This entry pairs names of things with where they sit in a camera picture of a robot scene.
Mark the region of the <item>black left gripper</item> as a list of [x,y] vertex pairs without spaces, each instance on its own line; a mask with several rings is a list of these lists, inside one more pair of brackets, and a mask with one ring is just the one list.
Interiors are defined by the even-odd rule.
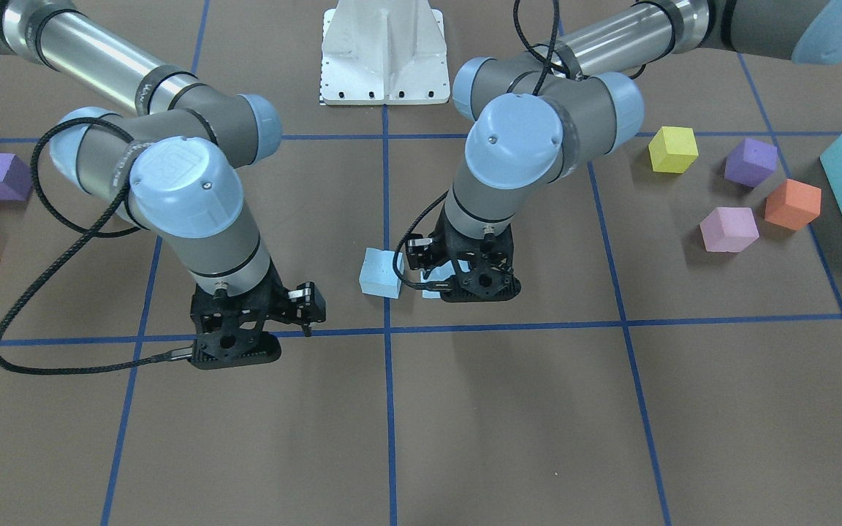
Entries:
[[445,302],[507,302],[521,291],[521,283],[512,267],[514,240],[512,229],[481,239],[467,237],[438,220],[433,237],[438,265],[447,262],[454,270],[448,277],[449,288],[440,292]]

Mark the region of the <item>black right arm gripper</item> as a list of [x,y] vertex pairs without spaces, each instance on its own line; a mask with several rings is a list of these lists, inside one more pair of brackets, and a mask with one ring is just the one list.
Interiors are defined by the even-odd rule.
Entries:
[[196,286],[191,296],[190,319],[196,327],[196,340],[190,363],[201,370],[214,370],[280,359],[281,344],[265,329],[265,323],[282,289],[276,270],[238,296],[222,290],[210,294]]

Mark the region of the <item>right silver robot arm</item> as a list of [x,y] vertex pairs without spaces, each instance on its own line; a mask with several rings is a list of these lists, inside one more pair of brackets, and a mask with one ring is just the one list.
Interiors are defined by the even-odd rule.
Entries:
[[20,374],[97,374],[185,359],[201,369],[269,363],[281,355],[264,329],[289,305],[237,169],[274,154],[283,126],[257,94],[225,96],[190,71],[141,50],[70,1],[0,1],[0,54],[42,64],[132,111],[79,109],[47,131],[54,167],[78,189],[107,201],[93,226],[28,286],[0,322],[4,333],[44,283],[94,237],[111,214],[131,232],[166,240],[196,282],[190,347],[96,367],[0,367]]

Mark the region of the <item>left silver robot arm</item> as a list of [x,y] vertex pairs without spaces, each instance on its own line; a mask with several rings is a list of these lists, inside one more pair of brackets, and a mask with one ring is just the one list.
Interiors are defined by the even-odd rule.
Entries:
[[455,106],[472,122],[464,157],[440,199],[431,247],[407,247],[412,269],[453,272],[424,289],[445,302],[517,296],[512,217],[542,184],[640,130],[644,99],[630,69],[702,47],[837,64],[842,1],[638,1],[521,56],[465,63],[454,82]]

